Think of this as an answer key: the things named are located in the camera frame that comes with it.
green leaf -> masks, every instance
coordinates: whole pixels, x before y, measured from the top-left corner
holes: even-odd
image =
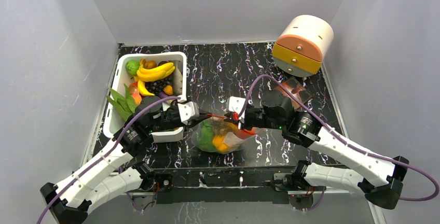
[[[119,105],[121,105],[122,108],[123,108],[126,112],[128,112],[128,113],[131,114],[130,108],[128,107],[128,104],[127,104],[127,101],[126,101],[125,98],[124,98],[123,100],[121,100],[121,99],[117,99],[116,102],[117,102]]]
[[[131,96],[130,91],[128,90],[128,87],[127,85],[125,85],[125,83],[124,83],[124,87],[125,87],[125,98],[127,100],[127,105],[130,108],[131,113],[133,114],[134,110],[136,109],[136,107],[138,107],[138,105],[134,101],[133,96]]]
[[[118,111],[119,115],[124,119],[124,121],[127,121],[128,118],[131,116],[130,113],[126,112],[121,105],[119,105],[114,99],[112,99],[110,96],[106,96],[108,102],[110,102],[111,105]]]
[[[116,92],[113,88],[110,88],[110,92],[112,93],[113,99],[117,102],[118,100],[126,101],[125,97],[122,94]]]

gray floor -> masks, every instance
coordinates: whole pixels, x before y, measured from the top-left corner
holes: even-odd
[[[144,223],[374,223],[367,201],[360,195],[325,195],[321,205],[306,214],[290,205],[266,202],[175,203],[157,205],[143,215],[133,212],[126,196],[117,197],[97,208],[85,224]]]

black marble table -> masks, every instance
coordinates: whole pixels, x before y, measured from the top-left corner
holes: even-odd
[[[273,43],[235,43],[208,45],[169,45],[121,47],[119,57],[130,53],[163,53],[181,51],[187,56],[187,95],[199,107],[223,115],[230,96],[245,97],[251,83],[261,74],[279,81],[291,77],[275,67]],[[297,78],[312,94],[307,105],[340,132],[340,125],[322,72],[308,78]],[[260,106],[261,94],[274,87],[264,79],[252,92],[252,103]],[[145,161],[152,168],[194,168],[224,166],[283,166],[296,165],[298,160],[318,164],[335,164],[325,154],[289,143],[280,131],[264,130],[245,143],[244,148],[226,155],[200,151],[190,141],[191,131],[181,142],[152,144],[135,162]],[[94,155],[108,138],[100,133]]]

gray wall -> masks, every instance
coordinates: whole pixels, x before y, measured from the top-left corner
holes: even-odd
[[[342,0],[95,0],[128,45],[275,40],[303,14],[330,22]]]
[[[440,0],[343,0],[325,64],[350,138],[440,180]],[[403,195],[432,184],[409,172]],[[438,223],[440,199],[400,201],[387,223]]]
[[[1,222],[35,223],[40,187],[81,164],[117,43],[93,0],[0,0],[0,50]]]
[[[120,196],[97,208],[84,224],[94,223],[371,224],[374,221],[368,211],[367,201],[362,196],[329,193],[318,208],[305,215],[293,210],[290,205],[274,205],[269,202],[174,203],[156,205],[141,215],[133,212],[126,196]]]

black tabletop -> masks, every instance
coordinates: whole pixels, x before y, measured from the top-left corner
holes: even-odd
[[[207,45],[130,46],[121,47],[119,57],[130,53],[163,53],[181,51],[187,56],[187,96],[199,107],[223,115],[230,96],[245,97],[251,83],[262,74],[285,81],[291,75],[276,68],[272,60],[273,43],[237,43]],[[307,78],[297,78],[312,94],[306,105],[340,132],[340,125],[322,72]],[[264,79],[252,92],[252,103],[260,107],[260,97],[274,88]],[[191,168],[222,166],[296,165],[298,160],[318,164],[335,164],[325,154],[294,145],[280,131],[264,130],[244,144],[243,149],[226,155],[200,151],[190,141],[191,131],[180,142],[152,144],[134,162],[145,161],[153,168]],[[107,143],[100,133],[94,155]]]

